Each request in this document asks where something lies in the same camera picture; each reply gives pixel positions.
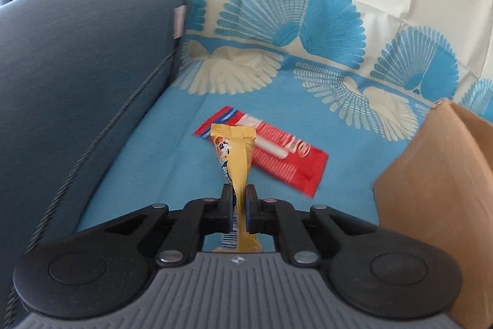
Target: cardboard box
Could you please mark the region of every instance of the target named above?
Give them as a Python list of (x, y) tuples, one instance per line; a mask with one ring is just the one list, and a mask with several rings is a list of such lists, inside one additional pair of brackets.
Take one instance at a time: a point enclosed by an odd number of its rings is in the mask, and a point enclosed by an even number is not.
[(463, 286), (451, 316), (466, 329), (493, 322), (493, 126), (436, 103), (404, 153), (374, 184), (382, 227), (448, 252)]

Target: couch armrest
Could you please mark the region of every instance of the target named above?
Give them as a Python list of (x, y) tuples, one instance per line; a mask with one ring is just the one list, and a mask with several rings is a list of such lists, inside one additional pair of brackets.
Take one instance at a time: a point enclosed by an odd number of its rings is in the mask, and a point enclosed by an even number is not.
[(174, 10), (184, 3), (15, 0), (0, 8), (2, 311), (17, 259), (37, 241), (73, 232), (166, 88)]

